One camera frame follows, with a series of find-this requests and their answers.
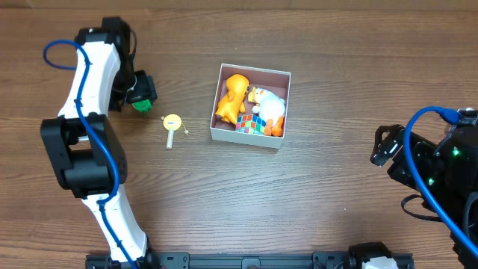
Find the green round lid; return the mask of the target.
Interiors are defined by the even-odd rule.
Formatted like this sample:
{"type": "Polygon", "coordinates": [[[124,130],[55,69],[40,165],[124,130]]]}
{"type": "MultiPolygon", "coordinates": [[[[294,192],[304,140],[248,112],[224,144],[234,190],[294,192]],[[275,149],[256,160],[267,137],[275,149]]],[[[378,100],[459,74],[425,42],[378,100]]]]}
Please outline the green round lid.
{"type": "Polygon", "coordinates": [[[152,108],[152,103],[148,99],[145,99],[139,102],[134,102],[131,105],[136,111],[139,111],[142,113],[147,112],[152,108]]]}

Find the orange dinosaur toy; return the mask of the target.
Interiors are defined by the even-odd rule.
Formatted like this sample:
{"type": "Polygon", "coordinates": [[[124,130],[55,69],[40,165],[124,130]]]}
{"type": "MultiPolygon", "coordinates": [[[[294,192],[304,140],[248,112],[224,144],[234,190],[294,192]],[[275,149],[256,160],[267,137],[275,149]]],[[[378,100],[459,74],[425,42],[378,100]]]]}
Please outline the orange dinosaur toy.
{"type": "Polygon", "coordinates": [[[249,86],[249,80],[241,74],[234,74],[227,78],[227,92],[218,102],[215,115],[220,117],[223,122],[236,125],[238,115],[246,113],[244,98],[247,95],[249,86]]]}

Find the multicoloured puzzle cube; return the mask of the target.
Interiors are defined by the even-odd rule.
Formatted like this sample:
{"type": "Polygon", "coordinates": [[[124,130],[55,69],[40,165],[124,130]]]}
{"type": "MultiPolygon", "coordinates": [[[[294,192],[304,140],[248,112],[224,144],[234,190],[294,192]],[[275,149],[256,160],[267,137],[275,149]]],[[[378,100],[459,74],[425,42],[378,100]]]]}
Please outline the multicoloured puzzle cube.
{"type": "Polygon", "coordinates": [[[240,115],[235,131],[249,135],[264,135],[266,122],[254,114],[240,115]]]}

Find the white plush duck toy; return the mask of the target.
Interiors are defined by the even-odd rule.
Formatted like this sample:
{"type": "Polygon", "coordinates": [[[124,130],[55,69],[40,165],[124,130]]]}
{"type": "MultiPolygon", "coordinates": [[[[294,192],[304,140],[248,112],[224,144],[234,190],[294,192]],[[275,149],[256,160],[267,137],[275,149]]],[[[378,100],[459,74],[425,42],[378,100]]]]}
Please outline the white plush duck toy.
{"type": "Polygon", "coordinates": [[[252,87],[247,99],[254,103],[252,112],[265,121],[264,135],[281,137],[285,121],[285,100],[260,87],[252,87]]]}

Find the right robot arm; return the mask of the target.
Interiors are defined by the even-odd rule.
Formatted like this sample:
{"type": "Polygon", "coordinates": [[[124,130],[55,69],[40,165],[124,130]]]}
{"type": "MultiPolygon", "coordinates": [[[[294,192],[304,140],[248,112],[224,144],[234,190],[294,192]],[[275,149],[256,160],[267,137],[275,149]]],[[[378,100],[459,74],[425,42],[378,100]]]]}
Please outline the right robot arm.
{"type": "MultiPolygon", "coordinates": [[[[393,164],[388,175],[396,182],[416,189],[404,156],[401,125],[380,126],[370,161],[383,166],[393,164]]],[[[410,146],[416,168],[452,221],[477,243],[477,126],[453,126],[445,138],[435,144],[418,134],[411,134],[410,146]]]]}

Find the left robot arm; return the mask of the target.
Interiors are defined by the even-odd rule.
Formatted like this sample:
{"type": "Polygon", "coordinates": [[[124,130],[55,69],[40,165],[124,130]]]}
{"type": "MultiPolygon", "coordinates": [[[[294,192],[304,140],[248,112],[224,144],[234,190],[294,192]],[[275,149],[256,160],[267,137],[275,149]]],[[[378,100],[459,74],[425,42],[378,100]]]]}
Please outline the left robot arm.
{"type": "Polygon", "coordinates": [[[86,268],[161,268],[158,254],[140,228],[125,193],[125,151],[108,114],[131,105],[148,111],[157,99],[153,78],[135,70],[137,36],[118,16],[105,17],[96,28],[82,28],[70,45],[77,64],[63,107],[42,121],[40,135],[58,184],[89,208],[110,252],[88,255],[86,268]]]}

